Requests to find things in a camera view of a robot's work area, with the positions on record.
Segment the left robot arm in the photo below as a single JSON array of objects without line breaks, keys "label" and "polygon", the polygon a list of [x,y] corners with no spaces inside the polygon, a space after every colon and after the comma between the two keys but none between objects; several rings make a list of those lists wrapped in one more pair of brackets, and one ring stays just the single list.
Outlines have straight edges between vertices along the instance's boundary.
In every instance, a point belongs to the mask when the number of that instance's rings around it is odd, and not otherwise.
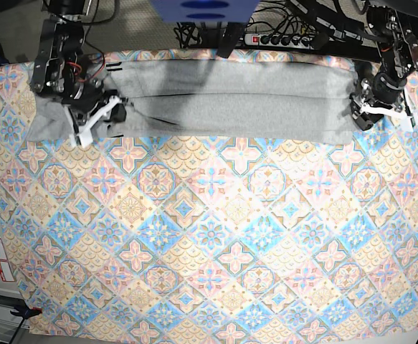
[{"label": "left robot arm", "polygon": [[351,115],[362,131],[383,117],[396,118],[406,130],[416,120],[406,94],[407,78],[418,68],[418,42],[410,18],[386,6],[367,6],[366,20],[381,64],[376,73],[366,62],[356,64],[358,83],[351,93]]}]

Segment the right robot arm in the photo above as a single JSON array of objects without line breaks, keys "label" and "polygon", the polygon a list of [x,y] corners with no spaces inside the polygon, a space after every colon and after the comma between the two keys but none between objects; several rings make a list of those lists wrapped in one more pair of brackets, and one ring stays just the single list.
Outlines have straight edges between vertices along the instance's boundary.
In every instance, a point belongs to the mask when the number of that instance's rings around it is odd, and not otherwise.
[{"label": "right robot arm", "polygon": [[36,114],[26,136],[28,141],[66,139],[86,148],[99,137],[103,124],[126,119],[127,98],[105,86],[106,58],[100,64],[83,53],[94,26],[115,18],[85,21],[96,14],[96,1],[43,1],[44,20],[39,51],[29,83],[35,95]]}]

